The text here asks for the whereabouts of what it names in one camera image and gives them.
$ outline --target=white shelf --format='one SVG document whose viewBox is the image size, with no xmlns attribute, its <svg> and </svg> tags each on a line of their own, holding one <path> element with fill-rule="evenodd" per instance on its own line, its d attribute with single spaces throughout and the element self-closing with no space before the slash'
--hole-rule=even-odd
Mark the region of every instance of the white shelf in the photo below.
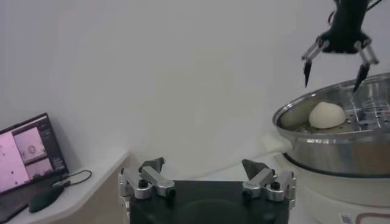
<svg viewBox="0 0 390 224">
<path fill-rule="evenodd" d="M 116 152 L 102 158 L 104 163 L 96 163 L 81 168 L 92 171 L 91 178 L 81 184 L 68 187 L 59 198 L 42 211 L 30 214 L 23 210 L 6 224 L 42 224 L 67 217 L 81 208 L 104 181 L 119 167 L 128 156 L 128 151 Z"/>
<path fill-rule="evenodd" d="M 277 164 L 273 156 L 263 156 L 255 159 L 251 159 L 256 162 L 267 164 L 267 166 L 275 169 L 277 172 L 281 171 L 280 166 Z M 213 180 L 213 181 L 245 181 L 247 176 L 243 165 L 237 164 L 235 166 L 220 170 L 215 173 L 211 173 L 197 180 Z M 296 205 L 291 210 L 289 224 L 319 224 L 310 214 L 306 212 L 302 204 L 299 201 L 299 194 L 296 198 Z"/>
</svg>

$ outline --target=computer mouse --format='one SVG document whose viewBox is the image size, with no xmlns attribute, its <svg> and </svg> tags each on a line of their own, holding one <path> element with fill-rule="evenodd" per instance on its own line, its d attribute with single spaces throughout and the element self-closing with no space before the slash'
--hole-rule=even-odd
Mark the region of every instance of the computer mouse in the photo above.
<svg viewBox="0 0 390 224">
<path fill-rule="evenodd" d="M 67 181 L 65 184 L 52 187 L 49 190 L 40 192 L 32 197 L 29 203 L 29 212 L 35 213 L 51 205 L 70 183 L 70 181 Z"/>
</svg>

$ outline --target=white bun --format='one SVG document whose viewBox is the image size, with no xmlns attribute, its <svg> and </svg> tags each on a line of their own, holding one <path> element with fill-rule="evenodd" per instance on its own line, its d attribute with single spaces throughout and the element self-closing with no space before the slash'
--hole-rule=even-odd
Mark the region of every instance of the white bun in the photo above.
<svg viewBox="0 0 390 224">
<path fill-rule="evenodd" d="M 321 102 L 309 115 L 310 125 L 314 128 L 332 128 L 346 121 L 346 112 L 342 107 L 333 103 Z"/>
</svg>

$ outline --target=pot handle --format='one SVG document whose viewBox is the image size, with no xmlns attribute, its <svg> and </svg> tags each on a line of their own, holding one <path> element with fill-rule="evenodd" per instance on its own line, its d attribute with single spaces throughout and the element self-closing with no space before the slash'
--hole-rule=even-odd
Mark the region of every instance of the pot handle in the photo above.
<svg viewBox="0 0 390 224">
<path fill-rule="evenodd" d="M 285 153 L 292 149 L 291 142 L 275 130 L 260 138 L 260 156 Z"/>
</svg>

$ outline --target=display image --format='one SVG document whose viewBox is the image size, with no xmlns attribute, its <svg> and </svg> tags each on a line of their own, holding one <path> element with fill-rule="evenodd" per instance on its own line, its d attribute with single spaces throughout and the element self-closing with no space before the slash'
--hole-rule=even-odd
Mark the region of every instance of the display image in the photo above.
<svg viewBox="0 0 390 224">
<path fill-rule="evenodd" d="M 44 159 L 26 166 L 26 170 L 31 180 L 53 172 L 49 159 Z"/>
<path fill-rule="evenodd" d="M 46 156 L 46 150 L 36 127 L 15 135 L 14 138 L 25 164 Z"/>
<path fill-rule="evenodd" d="M 11 133 L 0 135 L 0 193 L 29 182 Z"/>
</svg>

